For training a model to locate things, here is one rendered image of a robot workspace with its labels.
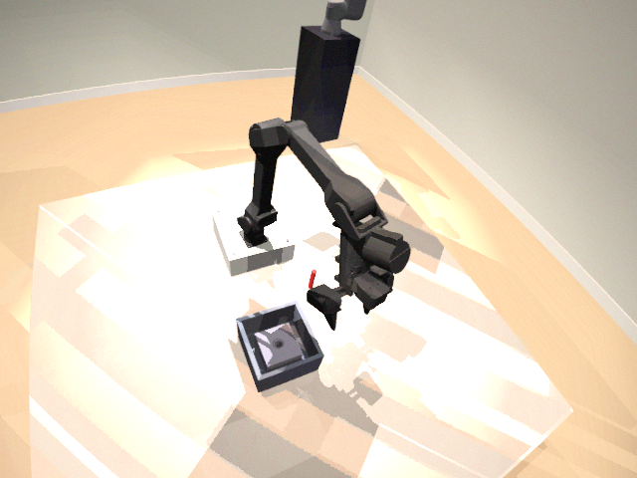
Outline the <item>dark red peg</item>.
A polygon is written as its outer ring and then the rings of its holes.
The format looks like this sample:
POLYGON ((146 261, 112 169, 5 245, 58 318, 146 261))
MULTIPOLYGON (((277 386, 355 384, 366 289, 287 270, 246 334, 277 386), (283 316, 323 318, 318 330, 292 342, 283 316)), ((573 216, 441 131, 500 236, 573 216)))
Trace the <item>dark red peg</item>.
POLYGON ((317 273, 317 270, 316 269, 312 269, 312 273, 311 273, 311 277, 310 277, 310 281, 309 281, 309 285, 308 285, 309 289, 311 289, 313 287, 313 285, 314 285, 316 273, 317 273))

